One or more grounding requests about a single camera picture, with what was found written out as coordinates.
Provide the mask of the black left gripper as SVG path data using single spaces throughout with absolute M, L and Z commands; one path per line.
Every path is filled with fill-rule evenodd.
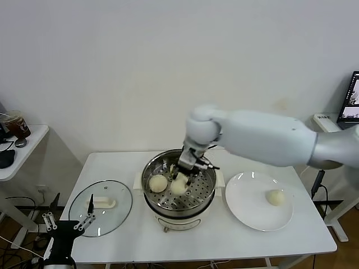
M 48 212 L 43 213 L 42 218 L 47 233 L 53 238 L 51 252 L 72 252 L 75 239 L 81 235 L 79 230 L 86 230 L 95 220 L 94 195 L 90 196 L 87 215 L 83 220 L 60 220 L 56 223 L 53 212 L 57 210 L 60 195 L 60 193 L 56 194 Z

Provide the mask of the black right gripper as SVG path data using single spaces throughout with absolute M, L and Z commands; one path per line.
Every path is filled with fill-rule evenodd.
M 193 167 L 192 169 L 186 169 L 178 165 L 177 169 L 171 171 L 172 180 L 176 180 L 179 173 L 182 173 L 187 176 L 188 180 L 186 182 L 186 185 L 190 186 L 192 183 L 195 182 L 197 176 L 201 173 L 201 170 L 197 167 Z

